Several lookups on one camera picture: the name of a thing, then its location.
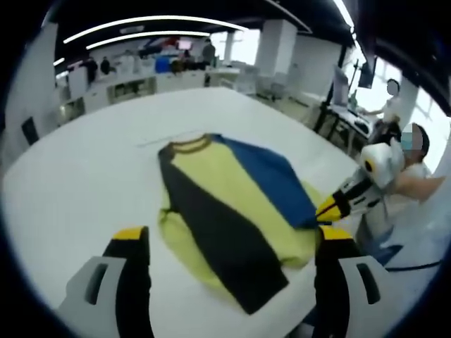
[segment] computer monitor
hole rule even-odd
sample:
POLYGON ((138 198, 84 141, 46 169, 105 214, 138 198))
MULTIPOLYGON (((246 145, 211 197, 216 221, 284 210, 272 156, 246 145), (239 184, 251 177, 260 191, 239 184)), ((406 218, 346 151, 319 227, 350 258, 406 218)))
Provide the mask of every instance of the computer monitor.
POLYGON ((377 58, 374 59, 374 67, 371 69, 368 62, 362 66, 360 72, 359 87, 371 89, 373 87, 374 72, 376 71, 377 58))
POLYGON ((189 40, 178 40, 178 48, 182 51, 190 50, 192 47, 192 42, 189 40))
POLYGON ((333 96, 332 104, 334 106, 347 107, 349 97, 349 80, 340 67, 335 66, 333 77, 333 96))

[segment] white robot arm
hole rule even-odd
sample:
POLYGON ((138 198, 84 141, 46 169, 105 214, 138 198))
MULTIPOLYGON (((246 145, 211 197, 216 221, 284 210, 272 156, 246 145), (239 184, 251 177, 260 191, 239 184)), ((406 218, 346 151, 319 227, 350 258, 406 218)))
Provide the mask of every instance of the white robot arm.
POLYGON ((404 154, 396 139, 362 149, 359 168, 316 210, 320 223, 335 222, 351 214, 365 213, 390 190, 404 168, 404 154))

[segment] ceiling light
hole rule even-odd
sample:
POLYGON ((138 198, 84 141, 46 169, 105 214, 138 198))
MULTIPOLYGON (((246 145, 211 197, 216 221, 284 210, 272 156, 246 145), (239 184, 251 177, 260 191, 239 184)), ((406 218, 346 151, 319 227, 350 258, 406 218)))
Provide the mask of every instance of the ceiling light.
POLYGON ((131 18, 131 19, 123 19, 123 20, 117 20, 113 21, 111 23, 104 23, 103 25, 96 26, 93 28, 90 28, 88 30, 84 30, 83 32, 77 33, 73 35, 72 37, 68 37, 67 39, 63 40, 63 43, 67 44, 68 42, 71 42, 75 39, 78 39, 79 37, 82 37, 84 35, 88 35, 89 33, 96 32, 97 30, 103 30, 104 28, 113 27, 117 25, 123 25, 126 23, 136 23, 139 21, 153 21, 153 20, 184 20, 184 21, 197 21, 199 23, 211 23, 214 25, 234 28, 236 30, 243 30, 247 31, 248 28, 234 25, 232 23, 226 23, 225 21, 219 21, 219 20, 212 20, 212 19, 206 19, 206 18, 198 18, 195 16, 184 16, 184 15, 153 15, 153 16, 141 16, 139 18, 131 18))
POLYGON ((57 66, 57 65, 59 65, 60 63, 63 63, 64 60, 65 60, 65 58, 60 58, 60 59, 56 60, 56 61, 54 62, 54 66, 57 66))
POLYGON ((296 21, 297 23, 299 23, 303 28, 305 28, 307 30, 308 34, 312 34, 313 32, 311 31, 310 27, 307 26, 305 23, 303 23, 297 16, 295 16, 293 13, 291 13, 288 9, 286 9, 285 7, 282 7, 279 3, 280 1, 273 1, 273 0, 265 0, 267 3, 273 5, 274 7, 276 7, 278 10, 284 12, 286 15, 290 16, 294 21, 296 21))
POLYGON ((346 22, 348 26, 351 28, 354 27, 354 21, 351 19, 350 12, 347 11, 345 4, 343 3, 343 0, 333 0, 335 5, 337 6, 338 10, 340 11, 341 16, 343 17, 343 20, 346 22))
POLYGON ((69 71, 68 70, 64 70, 62 73, 56 74, 56 79, 59 80, 62 77, 68 76, 69 75, 69 71))
POLYGON ((93 49, 98 46, 103 46, 104 44, 110 44, 111 42, 116 42, 116 41, 121 41, 121 40, 133 39, 135 37, 152 37, 155 35, 192 35, 195 37, 209 37, 210 36, 209 33, 203 33, 203 32, 190 32, 190 31, 183 31, 183 30, 163 30, 160 32, 145 32, 145 33, 124 35, 122 37, 114 37, 113 39, 108 39, 108 40, 96 42, 95 44, 90 44, 89 46, 86 46, 86 49, 93 49))

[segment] face mask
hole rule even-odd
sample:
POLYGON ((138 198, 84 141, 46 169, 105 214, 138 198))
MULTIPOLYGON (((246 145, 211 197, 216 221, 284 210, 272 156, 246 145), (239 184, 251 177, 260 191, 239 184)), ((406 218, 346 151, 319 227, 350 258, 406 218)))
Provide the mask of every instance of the face mask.
POLYGON ((401 147, 402 150, 412 150, 413 149, 413 139, 411 132, 403 132, 401 135, 401 147))

